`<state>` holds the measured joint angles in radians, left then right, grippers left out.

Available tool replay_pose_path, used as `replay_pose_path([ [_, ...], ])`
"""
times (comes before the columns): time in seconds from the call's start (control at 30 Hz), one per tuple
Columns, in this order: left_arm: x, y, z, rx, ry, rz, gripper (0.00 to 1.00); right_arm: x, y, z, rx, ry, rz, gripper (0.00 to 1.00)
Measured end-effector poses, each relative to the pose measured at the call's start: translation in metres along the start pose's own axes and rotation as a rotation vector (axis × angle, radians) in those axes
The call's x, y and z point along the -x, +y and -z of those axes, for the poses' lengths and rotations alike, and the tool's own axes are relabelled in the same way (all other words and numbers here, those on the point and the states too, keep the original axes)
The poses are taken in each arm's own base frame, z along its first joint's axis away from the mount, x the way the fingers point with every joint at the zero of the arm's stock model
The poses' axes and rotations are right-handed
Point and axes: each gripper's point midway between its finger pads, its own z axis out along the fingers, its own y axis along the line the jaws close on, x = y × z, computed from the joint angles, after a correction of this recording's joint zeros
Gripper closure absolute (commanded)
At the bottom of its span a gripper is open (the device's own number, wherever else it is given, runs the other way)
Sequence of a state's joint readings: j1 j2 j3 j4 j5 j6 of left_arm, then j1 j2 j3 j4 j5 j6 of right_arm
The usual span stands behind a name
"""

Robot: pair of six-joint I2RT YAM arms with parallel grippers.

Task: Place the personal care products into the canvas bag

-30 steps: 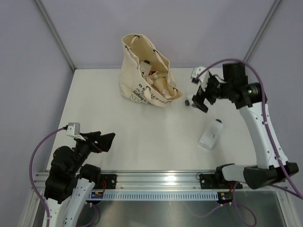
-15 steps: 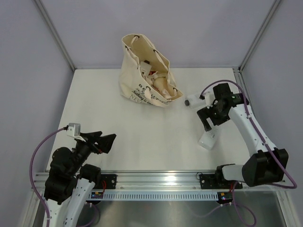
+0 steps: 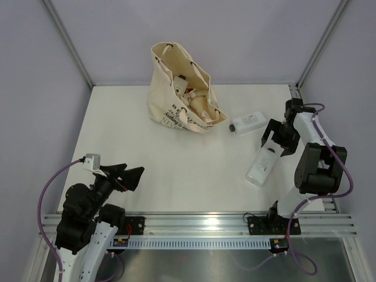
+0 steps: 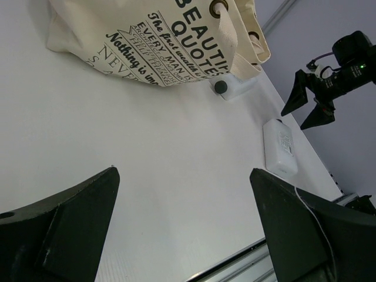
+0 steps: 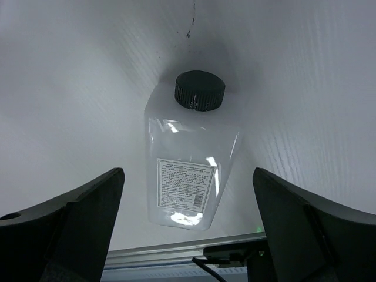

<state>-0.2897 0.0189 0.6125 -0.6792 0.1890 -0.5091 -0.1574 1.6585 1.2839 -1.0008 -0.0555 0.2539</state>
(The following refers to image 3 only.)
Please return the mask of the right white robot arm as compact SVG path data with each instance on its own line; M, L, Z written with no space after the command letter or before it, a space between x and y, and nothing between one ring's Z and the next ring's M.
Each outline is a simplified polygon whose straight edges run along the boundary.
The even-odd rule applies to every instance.
M262 135L261 145L272 140L282 148L282 156L294 154L300 142L304 145L293 188L266 215L266 226L272 233L281 232L287 220L296 218L301 209L315 200L328 198L340 187L347 150L330 140L318 114L312 104L292 98L286 102L284 120L271 119Z

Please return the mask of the white rectangular bottle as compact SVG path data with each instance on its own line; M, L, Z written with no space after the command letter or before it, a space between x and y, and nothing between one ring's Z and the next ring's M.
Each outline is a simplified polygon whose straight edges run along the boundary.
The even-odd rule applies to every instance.
M258 187L261 187L272 171L277 158L278 156L274 149L262 148L247 172L246 180Z

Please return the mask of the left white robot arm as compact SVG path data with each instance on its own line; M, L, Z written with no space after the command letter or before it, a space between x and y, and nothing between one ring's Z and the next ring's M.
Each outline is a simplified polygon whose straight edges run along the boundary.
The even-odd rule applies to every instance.
M94 281L110 242L116 235L125 238L116 246L128 246L132 235L142 235L143 216L127 216L125 209L107 203L114 192L136 190L144 167L128 169L125 163L86 165L95 181L68 188L62 218L57 226L55 281Z

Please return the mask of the white bottle with dark cap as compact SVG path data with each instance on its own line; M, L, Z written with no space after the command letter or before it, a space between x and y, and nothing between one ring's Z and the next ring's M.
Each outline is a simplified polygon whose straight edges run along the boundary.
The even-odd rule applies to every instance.
M231 120L229 130L235 135L259 129L267 124L268 120L262 112L257 111Z

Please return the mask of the cream pump lotion bottle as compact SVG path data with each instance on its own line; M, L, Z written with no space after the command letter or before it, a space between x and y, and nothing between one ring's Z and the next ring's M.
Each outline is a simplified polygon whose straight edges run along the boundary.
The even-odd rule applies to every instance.
M190 102L190 107L198 116L203 117L209 115L207 99L205 96L195 96Z

